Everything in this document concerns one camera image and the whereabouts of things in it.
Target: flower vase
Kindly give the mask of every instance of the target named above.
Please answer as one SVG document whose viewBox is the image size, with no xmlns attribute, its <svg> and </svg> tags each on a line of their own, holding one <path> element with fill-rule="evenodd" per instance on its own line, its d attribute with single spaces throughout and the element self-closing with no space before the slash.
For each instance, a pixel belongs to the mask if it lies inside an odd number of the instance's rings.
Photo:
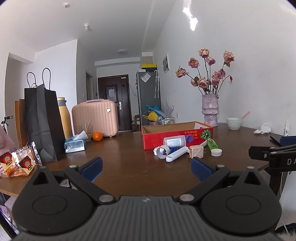
<svg viewBox="0 0 296 241">
<path fill-rule="evenodd" d="M 202 113 L 205 115 L 205 124 L 213 127 L 218 126 L 219 105 L 217 95 L 202 95 Z"/>
</svg>

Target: wooden table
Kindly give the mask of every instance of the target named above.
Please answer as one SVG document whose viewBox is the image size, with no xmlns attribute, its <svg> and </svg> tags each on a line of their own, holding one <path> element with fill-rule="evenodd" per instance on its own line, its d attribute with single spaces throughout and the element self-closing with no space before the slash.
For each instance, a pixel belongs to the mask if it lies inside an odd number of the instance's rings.
<svg viewBox="0 0 296 241">
<path fill-rule="evenodd" d="M 242 171 L 247 166 L 259 171 L 268 167 L 266 161 L 251 160 L 248 149 L 251 145 L 273 146 L 269 134 L 255 135 L 253 129 L 245 127 L 229 130 L 226 124 L 219 123 L 214 128 L 214 140 L 223 153 L 221 157 L 213 157 L 207 147 L 203 160 L 210 165 L 223 164 L 233 171 Z M 200 182 L 191 173 L 187 154 L 173 162 L 159 159 L 152 150 L 143 150 L 140 132 L 118 133 L 102 142 L 87 143 L 85 151 L 67 154 L 59 162 L 45 166 L 54 171 L 63 170 L 73 164 L 81 166 L 96 156 L 103 158 L 104 167 L 94 183 L 116 198 L 120 195 L 178 197 Z M 17 197 L 30 176 L 0 178 L 0 192 Z"/>
</svg>

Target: dark brown door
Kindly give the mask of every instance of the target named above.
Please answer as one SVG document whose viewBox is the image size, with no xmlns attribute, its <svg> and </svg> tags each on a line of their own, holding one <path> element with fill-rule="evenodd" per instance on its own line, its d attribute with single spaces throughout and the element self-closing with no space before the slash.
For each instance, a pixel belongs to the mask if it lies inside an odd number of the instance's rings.
<svg viewBox="0 0 296 241">
<path fill-rule="evenodd" d="M 131 130 L 131 105 L 128 75 L 98 78 L 100 99 L 116 103 L 119 131 Z"/>
</svg>

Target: red cardboard box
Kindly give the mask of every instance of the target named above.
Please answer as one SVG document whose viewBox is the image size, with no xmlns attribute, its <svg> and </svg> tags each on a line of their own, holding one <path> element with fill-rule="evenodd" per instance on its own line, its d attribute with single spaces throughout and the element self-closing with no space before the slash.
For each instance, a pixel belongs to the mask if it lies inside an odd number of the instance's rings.
<svg viewBox="0 0 296 241">
<path fill-rule="evenodd" d="M 205 129 L 212 132 L 211 138 L 213 138 L 213 127 L 197 121 L 161 126 L 142 126 L 143 147 L 144 150 L 152 150 L 161 146 L 165 137 L 192 135 L 194 139 L 199 139 Z"/>
</svg>

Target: black phone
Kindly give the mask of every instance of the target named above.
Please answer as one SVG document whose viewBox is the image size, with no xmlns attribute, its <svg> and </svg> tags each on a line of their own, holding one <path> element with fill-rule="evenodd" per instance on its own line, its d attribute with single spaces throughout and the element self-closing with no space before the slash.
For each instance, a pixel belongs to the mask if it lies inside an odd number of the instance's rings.
<svg viewBox="0 0 296 241">
<path fill-rule="evenodd" d="M 277 144 L 281 145 L 281 144 L 279 143 L 279 140 L 282 138 L 282 135 L 270 135 L 270 138 L 271 138 L 272 140 L 274 140 Z"/>
</svg>

